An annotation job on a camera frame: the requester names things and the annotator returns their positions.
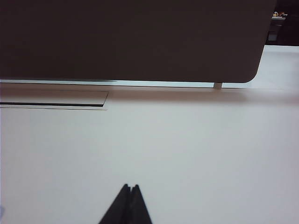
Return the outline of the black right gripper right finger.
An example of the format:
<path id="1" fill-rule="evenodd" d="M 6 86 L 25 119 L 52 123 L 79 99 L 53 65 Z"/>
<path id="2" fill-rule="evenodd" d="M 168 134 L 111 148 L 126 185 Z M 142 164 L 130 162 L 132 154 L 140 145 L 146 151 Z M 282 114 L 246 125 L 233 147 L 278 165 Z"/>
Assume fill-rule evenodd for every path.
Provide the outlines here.
<path id="1" fill-rule="evenodd" d="M 126 212 L 127 224 L 152 224 L 149 212 L 143 199 L 139 185 L 129 192 Z"/>

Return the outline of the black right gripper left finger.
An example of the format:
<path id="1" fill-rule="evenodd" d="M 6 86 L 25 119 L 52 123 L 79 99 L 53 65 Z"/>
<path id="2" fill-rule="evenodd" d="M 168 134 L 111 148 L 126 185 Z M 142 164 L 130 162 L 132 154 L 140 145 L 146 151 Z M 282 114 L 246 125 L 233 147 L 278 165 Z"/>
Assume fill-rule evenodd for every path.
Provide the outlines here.
<path id="1" fill-rule="evenodd" d="M 127 184 L 124 184 L 120 192 L 100 220 L 99 224 L 120 224 L 127 206 L 129 194 L 130 187 Z"/>

